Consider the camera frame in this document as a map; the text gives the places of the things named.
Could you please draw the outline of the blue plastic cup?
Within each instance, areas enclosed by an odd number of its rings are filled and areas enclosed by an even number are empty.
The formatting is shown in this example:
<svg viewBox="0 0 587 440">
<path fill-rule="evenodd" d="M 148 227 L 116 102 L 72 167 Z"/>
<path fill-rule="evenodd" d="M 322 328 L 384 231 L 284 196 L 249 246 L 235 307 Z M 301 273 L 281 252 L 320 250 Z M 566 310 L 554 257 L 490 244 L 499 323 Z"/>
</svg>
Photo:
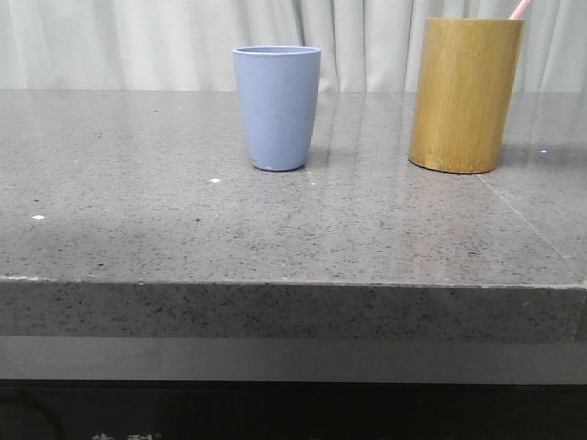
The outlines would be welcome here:
<svg viewBox="0 0 587 440">
<path fill-rule="evenodd" d="M 322 50 L 249 46 L 233 50 L 245 142 L 252 165 L 293 171 L 306 164 L 316 120 Z"/>
</svg>

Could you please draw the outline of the bamboo cylinder holder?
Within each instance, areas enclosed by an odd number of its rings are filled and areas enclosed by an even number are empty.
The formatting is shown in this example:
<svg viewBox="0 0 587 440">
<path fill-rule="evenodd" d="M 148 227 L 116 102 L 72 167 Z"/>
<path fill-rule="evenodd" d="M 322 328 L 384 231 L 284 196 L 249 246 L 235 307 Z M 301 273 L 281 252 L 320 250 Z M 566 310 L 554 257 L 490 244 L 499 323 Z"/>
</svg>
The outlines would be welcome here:
<svg viewBox="0 0 587 440">
<path fill-rule="evenodd" d="M 496 168 L 523 31 L 521 20 L 426 20 L 412 163 L 456 174 Z"/>
</svg>

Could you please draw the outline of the pale green curtain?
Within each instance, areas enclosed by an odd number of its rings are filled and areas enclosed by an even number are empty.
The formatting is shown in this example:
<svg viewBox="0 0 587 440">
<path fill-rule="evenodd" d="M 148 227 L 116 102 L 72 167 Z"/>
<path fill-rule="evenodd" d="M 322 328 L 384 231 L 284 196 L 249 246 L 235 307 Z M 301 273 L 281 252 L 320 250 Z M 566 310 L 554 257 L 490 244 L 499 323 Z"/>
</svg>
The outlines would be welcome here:
<svg viewBox="0 0 587 440">
<path fill-rule="evenodd" d="M 512 1 L 4 1 L 5 89 L 231 91 L 232 51 L 322 51 L 329 92 L 412 92 L 430 17 L 506 18 Z"/>
</svg>

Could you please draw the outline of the dark cabinet under counter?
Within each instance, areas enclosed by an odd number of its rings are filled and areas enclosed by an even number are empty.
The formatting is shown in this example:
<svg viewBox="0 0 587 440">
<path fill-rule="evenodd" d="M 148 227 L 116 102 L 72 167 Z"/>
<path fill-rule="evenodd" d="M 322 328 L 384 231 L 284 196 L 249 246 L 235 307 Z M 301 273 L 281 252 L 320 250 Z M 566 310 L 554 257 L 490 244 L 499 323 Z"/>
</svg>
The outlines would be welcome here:
<svg viewBox="0 0 587 440">
<path fill-rule="evenodd" d="M 583 344 L 5 336 L 4 439 L 583 439 Z"/>
</svg>

